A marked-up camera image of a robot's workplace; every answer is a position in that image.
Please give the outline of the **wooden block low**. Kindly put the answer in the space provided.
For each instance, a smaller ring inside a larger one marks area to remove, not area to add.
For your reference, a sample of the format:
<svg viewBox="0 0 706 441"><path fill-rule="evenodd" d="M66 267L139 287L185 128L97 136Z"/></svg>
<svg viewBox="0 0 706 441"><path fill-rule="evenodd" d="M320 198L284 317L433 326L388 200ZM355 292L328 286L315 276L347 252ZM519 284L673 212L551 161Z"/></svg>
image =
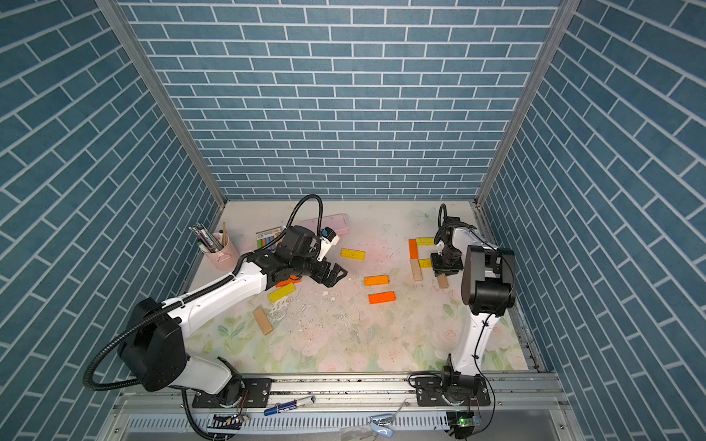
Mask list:
<svg viewBox="0 0 706 441"><path fill-rule="evenodd" d="M438 275L437 282L438 282L439 288L441 288L442 290L448 290L448 288L450 288L450 284L449 284L449 281L448 281L448 278L446 275L443 275L443 274Z"/></svg>

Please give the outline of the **orange block low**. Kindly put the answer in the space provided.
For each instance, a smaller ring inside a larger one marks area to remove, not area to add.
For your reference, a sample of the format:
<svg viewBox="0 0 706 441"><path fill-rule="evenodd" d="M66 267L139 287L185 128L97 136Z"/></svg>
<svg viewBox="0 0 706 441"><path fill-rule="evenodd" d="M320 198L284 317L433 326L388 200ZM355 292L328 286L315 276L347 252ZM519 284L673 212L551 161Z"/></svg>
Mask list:
<svg viewBox="0 0 706 441"><path fill-rule="evenodd" d="M371 294L369 296L369 304L370 305L395 302L395 301L396 301L396 295L393 291L375 293L375 294Z"/></svg>

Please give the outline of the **light orange block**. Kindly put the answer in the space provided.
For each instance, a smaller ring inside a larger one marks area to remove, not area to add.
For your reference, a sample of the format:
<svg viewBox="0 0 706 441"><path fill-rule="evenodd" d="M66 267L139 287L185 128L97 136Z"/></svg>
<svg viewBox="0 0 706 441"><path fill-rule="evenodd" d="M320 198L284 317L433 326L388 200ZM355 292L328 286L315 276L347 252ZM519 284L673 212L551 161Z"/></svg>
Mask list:
<svg viewBox="0 0 706 441"><path fill-rule="evenodd" d="M364 277L363 282L365 287L383 286L390 283L390 277L387 275L369 276Z"/></svg>

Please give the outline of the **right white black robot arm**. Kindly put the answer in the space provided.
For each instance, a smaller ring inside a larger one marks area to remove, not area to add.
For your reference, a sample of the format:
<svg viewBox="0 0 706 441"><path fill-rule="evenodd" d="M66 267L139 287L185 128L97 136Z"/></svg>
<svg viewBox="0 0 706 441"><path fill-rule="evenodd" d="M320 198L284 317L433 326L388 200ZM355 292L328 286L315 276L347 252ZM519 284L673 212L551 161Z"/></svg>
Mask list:
<svg viewBox="0 0 706 441"><path fill-rule="evenodd" d="M444 204L439 207L433 242L434 273L445 276L459 290L467 310L450 365L463 375L479 375L493 328L516 301L515 253L491 244L475 226L448 215Z"/></svg>

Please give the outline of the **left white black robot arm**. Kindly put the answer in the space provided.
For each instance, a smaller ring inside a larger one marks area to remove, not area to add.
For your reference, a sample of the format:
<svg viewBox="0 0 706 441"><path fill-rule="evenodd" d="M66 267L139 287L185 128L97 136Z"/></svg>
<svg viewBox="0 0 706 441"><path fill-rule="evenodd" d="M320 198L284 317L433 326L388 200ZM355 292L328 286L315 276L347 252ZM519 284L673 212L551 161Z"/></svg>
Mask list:
<svg viewBox="0 0 706 441"><path fill-rule="evenodd" d="M325 257L279 257L272 251L247 253L239 268L185 295L138 304L131 325L137 330L119 347L119 356L146 391L177 388L209 395L239 392L241 374L227 361L188 353L186 340L220 313L290 277L310 277L332 288L347 270Z"/></svg>

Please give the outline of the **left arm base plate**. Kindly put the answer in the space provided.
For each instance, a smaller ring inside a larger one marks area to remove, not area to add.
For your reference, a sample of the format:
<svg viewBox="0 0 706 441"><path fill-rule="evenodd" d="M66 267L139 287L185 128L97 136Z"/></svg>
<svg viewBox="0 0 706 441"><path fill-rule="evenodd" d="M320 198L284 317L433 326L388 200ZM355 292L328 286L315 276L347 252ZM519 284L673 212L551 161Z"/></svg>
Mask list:
<svg viewBox="0 0 706 441"><path fill-rule="evenodd" d="M192 406L196 409L266 408L272 382L270 378L232 380L217 394L197 391Z"/></svg>

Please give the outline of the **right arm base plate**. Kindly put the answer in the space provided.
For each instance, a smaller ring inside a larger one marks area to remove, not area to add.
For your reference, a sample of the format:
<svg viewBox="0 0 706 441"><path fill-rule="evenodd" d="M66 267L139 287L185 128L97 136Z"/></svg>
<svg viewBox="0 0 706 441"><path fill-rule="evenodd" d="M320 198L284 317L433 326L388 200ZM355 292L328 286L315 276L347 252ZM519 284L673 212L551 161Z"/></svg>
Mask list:
<svg viewBox="0 0 706 441"><path fill-rule="evenodd" d="M439 376L411 376L408 379L415 391L419 407L487 406L491 404L489 387L480 375L461 375L456 380Z"/></svg>

